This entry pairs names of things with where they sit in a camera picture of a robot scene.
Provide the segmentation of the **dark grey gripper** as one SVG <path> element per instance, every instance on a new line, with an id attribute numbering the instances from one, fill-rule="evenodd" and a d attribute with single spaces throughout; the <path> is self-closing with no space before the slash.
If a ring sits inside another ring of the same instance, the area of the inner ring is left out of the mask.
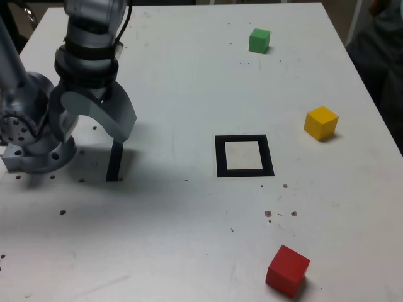
<path id="1" fill-rule="evenodd" d="M 66 143 L 75 129 L 79 116 L 97 121 L 118 143 L 129 139 L 137 116 L 124 88 L 111 86 L 67 91 L 59 82 L 50 93 L 48 120 L 54 137 Z"/>

